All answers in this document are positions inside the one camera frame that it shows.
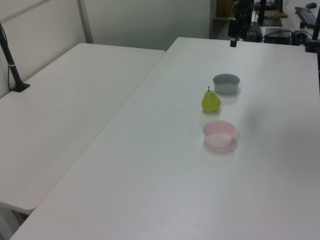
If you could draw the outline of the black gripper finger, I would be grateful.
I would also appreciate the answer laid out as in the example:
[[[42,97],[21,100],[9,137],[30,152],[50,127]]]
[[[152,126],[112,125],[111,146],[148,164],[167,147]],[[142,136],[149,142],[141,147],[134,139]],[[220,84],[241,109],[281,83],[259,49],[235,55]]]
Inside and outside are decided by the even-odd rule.
[[[240,41],[240,39],[245,38],[245,20],[243,18],[240,18],[237,20],[237,34],[236,34],[236,40]]]
[[[231,19],[229,21],[228,27],[228,36],[230,38],[230,46],[236,47],[237,46],[237,20]]]

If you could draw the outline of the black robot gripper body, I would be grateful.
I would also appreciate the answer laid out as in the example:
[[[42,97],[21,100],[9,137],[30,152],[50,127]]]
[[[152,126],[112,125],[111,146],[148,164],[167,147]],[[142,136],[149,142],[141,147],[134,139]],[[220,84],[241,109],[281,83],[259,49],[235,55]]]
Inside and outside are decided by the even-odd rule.
[[[253,1],[252,0],[233,0],[232,1],[232,11],[234,13],[234,18],[236,20],[241,20],[244,17],[251,15],[253,12]]]

